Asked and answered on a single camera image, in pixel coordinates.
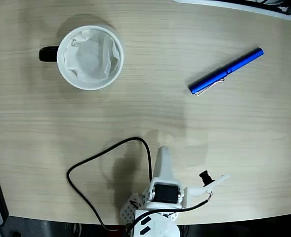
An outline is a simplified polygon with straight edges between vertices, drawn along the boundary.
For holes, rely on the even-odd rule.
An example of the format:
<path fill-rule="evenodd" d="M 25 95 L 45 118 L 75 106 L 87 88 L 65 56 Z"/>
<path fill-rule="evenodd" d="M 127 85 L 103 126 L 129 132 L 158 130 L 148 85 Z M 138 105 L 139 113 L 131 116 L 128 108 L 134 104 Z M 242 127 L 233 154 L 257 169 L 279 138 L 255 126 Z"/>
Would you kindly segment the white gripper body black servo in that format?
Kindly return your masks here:
<path fill-rule="evenodd" d="M 180 209 L 184 191 L 177 179 L 154 177 L 142 195 L 142 210 Z"/>

